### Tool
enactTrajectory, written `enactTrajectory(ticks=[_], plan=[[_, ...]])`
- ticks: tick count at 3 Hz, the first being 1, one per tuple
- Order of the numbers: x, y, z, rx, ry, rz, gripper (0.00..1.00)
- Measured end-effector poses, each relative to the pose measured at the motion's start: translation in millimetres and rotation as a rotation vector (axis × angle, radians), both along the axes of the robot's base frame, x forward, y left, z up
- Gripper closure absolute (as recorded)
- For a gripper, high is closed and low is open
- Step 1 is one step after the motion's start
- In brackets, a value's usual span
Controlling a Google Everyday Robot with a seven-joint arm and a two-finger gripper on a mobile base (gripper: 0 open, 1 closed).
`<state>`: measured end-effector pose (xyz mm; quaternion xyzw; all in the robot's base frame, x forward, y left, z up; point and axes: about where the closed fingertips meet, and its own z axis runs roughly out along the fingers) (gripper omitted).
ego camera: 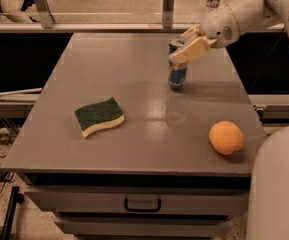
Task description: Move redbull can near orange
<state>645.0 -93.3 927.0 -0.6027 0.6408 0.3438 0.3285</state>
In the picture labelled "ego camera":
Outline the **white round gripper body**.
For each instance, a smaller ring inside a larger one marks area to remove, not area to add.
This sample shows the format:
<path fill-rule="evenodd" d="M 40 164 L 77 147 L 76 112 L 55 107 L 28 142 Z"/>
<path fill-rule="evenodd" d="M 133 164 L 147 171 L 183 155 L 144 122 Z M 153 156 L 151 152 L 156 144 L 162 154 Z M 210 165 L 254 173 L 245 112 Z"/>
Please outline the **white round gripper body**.
<path fill-rule="evenodd" d="M 210 12 L 201 22 L 200 29 L 212 48 L 223 48 L 236 42 L 241 36 L 241 10 L 232 4 Z"/>

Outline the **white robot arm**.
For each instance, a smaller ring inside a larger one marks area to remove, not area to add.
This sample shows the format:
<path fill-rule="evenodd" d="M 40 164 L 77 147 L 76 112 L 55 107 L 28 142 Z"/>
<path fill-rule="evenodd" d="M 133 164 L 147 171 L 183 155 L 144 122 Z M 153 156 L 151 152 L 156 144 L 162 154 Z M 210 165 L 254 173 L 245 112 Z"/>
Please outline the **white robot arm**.
<path fill-rule="evenodd" d="M 282 23 L 289 40 L 289 0 L 233 0 L 212 11 L 182 34 L 184 46 L 170 55 L 173 64 L 194 60 L 211 48 L 222 48 L 243 34 Z M 289 94 L 289 67 L 275 57 L 262 67 L 264 78 L 254 94 Z M 255 158 L 249 193 L 246 240 L 289 240 L 289 127 L 273 133 Z"/>

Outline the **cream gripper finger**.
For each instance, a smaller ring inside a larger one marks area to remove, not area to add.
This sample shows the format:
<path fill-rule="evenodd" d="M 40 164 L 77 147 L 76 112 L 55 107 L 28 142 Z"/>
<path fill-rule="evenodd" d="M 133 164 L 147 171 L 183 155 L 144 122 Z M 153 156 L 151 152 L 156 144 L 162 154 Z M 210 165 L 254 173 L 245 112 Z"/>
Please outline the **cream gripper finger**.
<path fill-rule="evenodd" d="M 198 37 L 171 53 L 169 59 L 176 65 L 195 60 L 204 56 L 216 42 L 216 39 L 209 39 L 206 36 Z"/>
<path fill-rule="evenodd" d="M 193 41 L 204 40 L 204 32 L 199 25 L 192 26 L 180 35 L 187 43 Z"/>

